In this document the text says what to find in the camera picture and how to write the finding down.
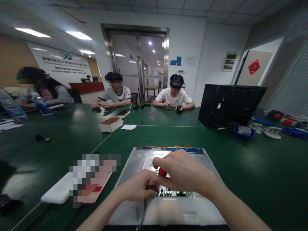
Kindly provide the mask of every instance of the blue logo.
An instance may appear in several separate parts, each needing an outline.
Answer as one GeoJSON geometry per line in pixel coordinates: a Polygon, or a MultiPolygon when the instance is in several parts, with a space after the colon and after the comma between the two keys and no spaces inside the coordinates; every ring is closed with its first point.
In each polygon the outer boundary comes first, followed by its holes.
{"type": "Polygon", "coordinates": [[[71,57],[71,55],[69,53],[65,53],[64,54],[63,52],[60,52],[60,55],[64,59],[72,60],[72,57],[71,57]]]}

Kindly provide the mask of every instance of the black hair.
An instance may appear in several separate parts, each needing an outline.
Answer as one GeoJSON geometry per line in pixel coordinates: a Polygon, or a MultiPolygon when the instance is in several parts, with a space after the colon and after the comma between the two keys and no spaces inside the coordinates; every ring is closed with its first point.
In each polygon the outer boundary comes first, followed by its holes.
{"type": "Polygon", "coordinates": [[[171,87],[173,88],[184,88],[186,86],[184,83],[184,78],[181,75],[177,75],[177,74],[173,74],[170,77],[170,83],[171,83],[171,87]]]}
{"type": "Polygon", "coordinates": [[[108,72],[108,74],[105,75],[105,80],[106,81],[122,81],[123,76],[119,73],[108,72]]]}
{"type": "Polygon", "coordinates": [[[55,90],[56,86],[60,86],[57,80],[51,78],[46,74],[46,72],[42,69],[36,67],[23,67],[19,70],[17,74],[17,79],[20,81],[24,79],[25,83],[32,83],[36,87],[37,93],[42,96],[41,88],[39,86],[45,86],[52,95],[54,99],[58,98],[58,94],[55,90]]]}

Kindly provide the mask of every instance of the blue circuit board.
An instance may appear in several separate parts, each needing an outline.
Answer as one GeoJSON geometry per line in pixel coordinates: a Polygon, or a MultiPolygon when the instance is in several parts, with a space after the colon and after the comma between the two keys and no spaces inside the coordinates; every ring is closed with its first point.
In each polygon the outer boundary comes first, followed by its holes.
{"type": "Polygon", "coordinates": [[[203,148],[182,148],[182,147],[136,147],[136,150],[170,150],[171,152],[184,149],[188,153],[205,153],[203,148]]]}

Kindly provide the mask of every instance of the glass door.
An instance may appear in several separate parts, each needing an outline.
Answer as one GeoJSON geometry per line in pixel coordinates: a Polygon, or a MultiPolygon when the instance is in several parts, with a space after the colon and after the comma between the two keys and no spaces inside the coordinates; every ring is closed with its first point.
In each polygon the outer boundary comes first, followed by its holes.
{"type": "Polygon", "coordinates": [[[138,104],[150,104],[166,88],[166,34],[110,30],[107,36],[114,72],[123,75],[131,93],[138,93],[138,104]]]}

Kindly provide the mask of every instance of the red diamond decoration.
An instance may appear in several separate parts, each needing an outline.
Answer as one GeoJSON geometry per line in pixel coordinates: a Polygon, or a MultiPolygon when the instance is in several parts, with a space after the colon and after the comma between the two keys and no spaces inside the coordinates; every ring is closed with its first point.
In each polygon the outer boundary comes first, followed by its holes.
{"type": "Polygon", "coordinates": [[[252,75],[253,73],[255,73],[257,70],[260,69],[260,64],[259,64],[259,60],[257,59],[256,61],[254,61],[249,67],[249,73],[250,75],[252,75]]]}

